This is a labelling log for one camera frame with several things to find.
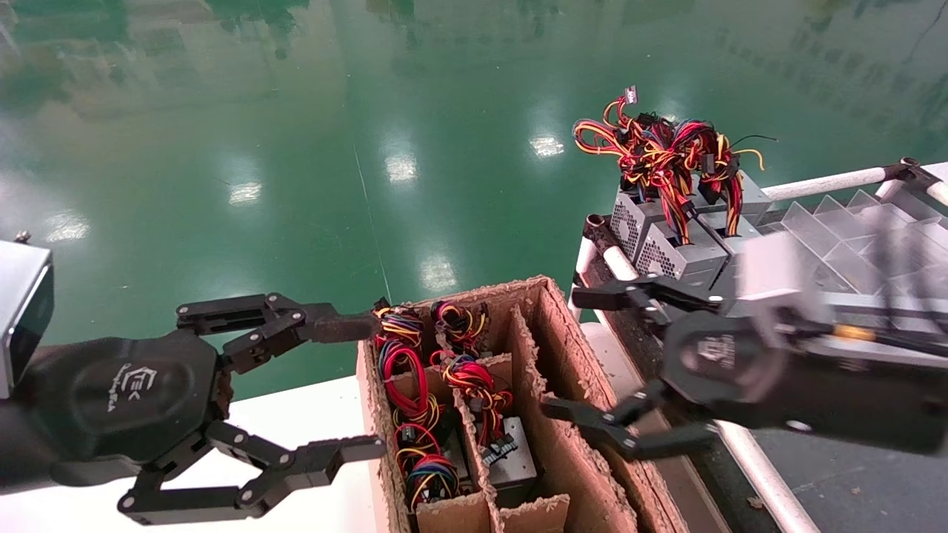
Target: metal vent mesh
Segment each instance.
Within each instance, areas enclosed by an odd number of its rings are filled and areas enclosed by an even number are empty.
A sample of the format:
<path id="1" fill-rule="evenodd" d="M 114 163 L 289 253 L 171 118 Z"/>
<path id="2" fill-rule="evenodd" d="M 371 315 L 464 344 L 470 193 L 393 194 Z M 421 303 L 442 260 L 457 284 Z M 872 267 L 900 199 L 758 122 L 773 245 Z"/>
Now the metal vent mesh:
<path id="1" fill-rule="evenodd" d="M 635 263 L 635 268 L 639 272 L 653 272 L 652 266 L 656 264 L 662 269 L 661 273 L 665 276 L 678 277 L 675 274 L 675 265 L 671 258 L 654 241 L 646 241 L 645 245 L 642 246 L 642 253 L 639 254 L 639 260 Z"/>
<path id="2" fill-rule="evenodd" d="M 621 202 L 615 204 L 612 210 L 612 233 L 619 239 L 622 251 L 631 259 L 639 246 L 639 235 L 642 229 L 639 221 L 632 218 L 632 214 Z"/>

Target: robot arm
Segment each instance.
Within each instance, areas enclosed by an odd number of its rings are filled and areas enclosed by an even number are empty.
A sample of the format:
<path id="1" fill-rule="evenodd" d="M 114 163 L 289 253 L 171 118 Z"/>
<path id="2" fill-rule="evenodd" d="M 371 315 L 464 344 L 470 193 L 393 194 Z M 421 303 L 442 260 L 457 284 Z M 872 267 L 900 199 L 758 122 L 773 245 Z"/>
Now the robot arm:
<path id="1" fill-rule="evenodd" d="M 366 339 L 378 328 L 371 313 L 339 315 L 328 303 L 261 294 L 181 305 L 176 329 L 156 339 L 34 350 L 52 313 L 49 253 L 23 244 L 0 247 L 5 273 L 17 274 L 3 278 L 3 287 L 16 291 L 0 300 L 7 396 L 0 399 L 0 494 L 136 476 L 118 503 L 136 522 L 234 520 L 263 516 L 294 490 L 329 485 L 343 463 L 384 453 L 374 435 L 285 450 L 224 422 L 231 373 L 253 370 L 307 341 Z M 245 330 L 221 353 L 201 339 Z M 161 489 L 212 449 L 260 475 L 243 487 Z"/>
<path id="2" fill-rule="evenodd" d="M 654 274 L 577 289 L 580 307 L 639 310 L 663 341 L 662 374 L 609 412 L 561 399 L 548 400 L 544 412 L 627 460 L 693 450 L 716 438 L 715 419 L 940 452 L 948 430 L 948 347 L 925 332 L 837 323 L 837 315 L 876 316 L 878 302 L 853 295 L 838 313 L 799 275 L 795 246 L 786 233 L 749 241 L 738 256 L 733 305 Z M 924 316 L 903 300 L 889 311 L 906 320 Z M 657 434 L 627 429 L 666 403 L 694 423 Z"/>

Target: cardboard box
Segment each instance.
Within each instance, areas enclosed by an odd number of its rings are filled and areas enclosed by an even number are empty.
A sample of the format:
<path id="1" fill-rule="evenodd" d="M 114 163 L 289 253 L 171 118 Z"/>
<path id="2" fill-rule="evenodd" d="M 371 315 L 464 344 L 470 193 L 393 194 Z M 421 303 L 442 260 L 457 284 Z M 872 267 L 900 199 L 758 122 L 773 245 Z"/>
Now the cardboard box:
<path id="1" fill-rule="evenodd" d="M 499 508 L 497 491 L 487 468 L 469 461 L 475 492 L 434 504 L 420 504 L 414 516 L 406 506 L 405 484 L 394 461 L 396 450 L 392 410 L 382 381 L 374 370 L 374 344 L 358 347 L 356 374 L 362 389 L 366 431 L 382 435 L 389 451 L 373 461 L 374 508 L 380 531 L 411 533 L 655 533 L 685 532 L 677 507 L 653 464 L 626 463 L 609 449 L 593 450 L 572 425 L 542 415 L 545 395 L 585 399 L 606 409 L 615 394 L 602 367 L 570 314 L 563 294 L 547 277 L 482 287 L 445 296 L 465 306 L 487 303 L 490 325 L 484 361 L 491 374 L 507 381 L 514 394 L 513 412 L 522 420 L 535 461 L 542 469 L 539 497 L 516 508 Z M 430 302 L 411 304 L 428 321 Z M 437 349 L 433 324 L 428 322 L 428 350 Z M 474 417 L 458 391 L 443 386 L 436 369 L 428 369 L 428 384 L 439 400 L 453 404 L 464 423 L 463 445 L 469 457 L 480 457 Z M 395 377 L 409 392 L 409 376 Z"/>

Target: green epoxy floor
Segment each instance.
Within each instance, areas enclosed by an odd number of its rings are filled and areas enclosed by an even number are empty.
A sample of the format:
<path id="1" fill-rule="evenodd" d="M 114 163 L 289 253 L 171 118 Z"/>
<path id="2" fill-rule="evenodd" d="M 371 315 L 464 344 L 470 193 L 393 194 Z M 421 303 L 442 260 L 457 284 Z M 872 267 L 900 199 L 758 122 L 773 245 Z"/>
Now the green epoxy floor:
<path id="1" fill-rule="evenodd" d="M 546 273 L 567 286 L 642 110 L 755 145 L 764 185 L 948 159 L 943 0 L 3 0 L 0 236 L 54 250 L 49 342 L 157 336 L 277 290 L 357 311 Z M 239 397 L 353 372 L 306 346 Z"/>

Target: white table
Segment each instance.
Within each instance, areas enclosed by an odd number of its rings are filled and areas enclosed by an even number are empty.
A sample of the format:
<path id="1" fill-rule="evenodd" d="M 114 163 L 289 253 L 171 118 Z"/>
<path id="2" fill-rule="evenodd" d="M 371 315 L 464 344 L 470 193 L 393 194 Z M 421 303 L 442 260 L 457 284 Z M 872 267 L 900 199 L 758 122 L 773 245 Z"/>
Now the white table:
<path id="1" fill-rule="evenodd" d="M 239 401 L 231 424 L 285 448 L 315 440 L 364 434 L 356 377 Z M 165 487 L 241 486 L 258 470 L 215 451 Z M 0 531 L 110 533 L 143 531 L 375 531 L 368 463 L 344 465 L 329 487 L 297 491 L 259 520 L 142 528 L 116 510 L 134 480 L 86 488 L 51 487 L 0 497 Z"/>

